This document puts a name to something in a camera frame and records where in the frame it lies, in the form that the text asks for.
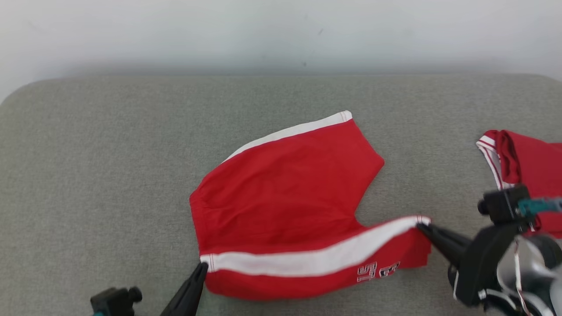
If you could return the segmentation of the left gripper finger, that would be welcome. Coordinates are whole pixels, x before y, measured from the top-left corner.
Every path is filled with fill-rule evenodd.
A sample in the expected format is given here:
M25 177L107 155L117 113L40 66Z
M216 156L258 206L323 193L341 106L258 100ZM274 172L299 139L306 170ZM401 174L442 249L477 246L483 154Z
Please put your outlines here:
M207 263L199 262L189 278L183 282L174 297L161 312L161 316L195 316L204 288L208 267Z

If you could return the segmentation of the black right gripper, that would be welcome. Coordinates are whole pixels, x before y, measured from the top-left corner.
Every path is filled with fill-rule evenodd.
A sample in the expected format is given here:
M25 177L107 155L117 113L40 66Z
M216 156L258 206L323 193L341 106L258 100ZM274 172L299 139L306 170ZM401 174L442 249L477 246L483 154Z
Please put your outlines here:
M515 238L526 232L523 225L524 222L491 225L474 237L432 223L418 223L416 228L450 263L448 280L455 300L467 307L520 308L517 294L500 286L497 271Z

